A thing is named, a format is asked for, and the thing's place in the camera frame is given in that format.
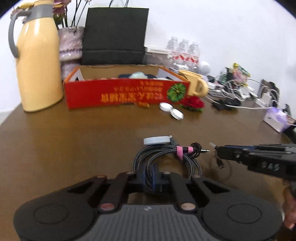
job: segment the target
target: pink velcro strap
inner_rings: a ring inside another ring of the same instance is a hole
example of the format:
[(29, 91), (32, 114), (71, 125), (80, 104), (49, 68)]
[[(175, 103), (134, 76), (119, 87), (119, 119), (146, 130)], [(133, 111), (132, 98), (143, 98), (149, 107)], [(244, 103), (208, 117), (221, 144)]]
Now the pink velcro strap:
[(193, 147), (192, 146), (189, 146), (188, 147), (188, 153), (192, 153), (193, 152)]
[(177, 148), (177, 156), (180, 158), (180, 160), (183, 160), (183, 147), (176, 146)]

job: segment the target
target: cardboard box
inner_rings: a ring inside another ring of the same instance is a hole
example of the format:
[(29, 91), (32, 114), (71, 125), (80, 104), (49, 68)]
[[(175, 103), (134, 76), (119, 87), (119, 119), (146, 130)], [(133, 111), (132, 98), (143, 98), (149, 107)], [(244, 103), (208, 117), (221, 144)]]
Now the cardboard box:
[[(118, 78), (135, 72), (160, 79)], [(160, 102), (182, 104), (190, 82), (172, 71), (153, 65), (79, 66), (64, 81), (65, 98), (70, 109), (124, 103)]]

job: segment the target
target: human hand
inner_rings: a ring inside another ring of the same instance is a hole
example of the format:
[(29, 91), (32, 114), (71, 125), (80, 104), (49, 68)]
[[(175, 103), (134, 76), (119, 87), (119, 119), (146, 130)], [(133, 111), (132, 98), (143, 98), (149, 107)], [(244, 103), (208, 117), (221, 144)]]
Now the human hand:
[(290, 188), (286, 187), (284, 190), (285, 203), (283, 209), (285, 212), (284, 225), (292, 229), (296, 223), (296, 198), (294, 198), (290, 192)]

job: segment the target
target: yellow mug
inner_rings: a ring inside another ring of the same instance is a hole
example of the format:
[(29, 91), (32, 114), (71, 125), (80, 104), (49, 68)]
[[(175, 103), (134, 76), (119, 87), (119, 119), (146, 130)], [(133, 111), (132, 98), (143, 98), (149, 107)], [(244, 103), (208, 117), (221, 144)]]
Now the yellow mug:
[(188, 70), (180, 70), (179, 75), (185, 77), (190, 82), (187, 95), (203, 97), (207, 94), (208, 86), (201, 75)]

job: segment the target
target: white wall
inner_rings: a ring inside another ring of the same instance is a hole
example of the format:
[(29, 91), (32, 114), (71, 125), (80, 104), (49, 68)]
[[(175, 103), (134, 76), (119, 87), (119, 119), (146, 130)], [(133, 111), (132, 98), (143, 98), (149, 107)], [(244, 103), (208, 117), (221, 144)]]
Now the white wall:
[[(114, 0), (113, 6), (121, 7), (123, 1)], [(106, 0), (92, 0), (87, 7), (108, 4)], [(210, 63), (211, 75), (216, 76), (224, 66), (237, 62), (253, 79), (275, 82), (281, 90), (281, 102), (290, 104), (296, 117), (296, 19), (276, 1), (130, 0), (129, 7), (149, 8), (146, 46), (165, 47), (172, 35), (197, 41), (200, 58)], [(69, 22), (74, 9), (72, 0), (68, 6)], [(86, 13), (87, 9), (80, 19), (81, 26)], [(15, 27), (16, 35), (20, 22)], [(6, 15), (0, 20), (1, 29), (7, 29), (8, 24)], [(6, 32), (0, 36), (0, 111), (13, 109), (20, 101)]]

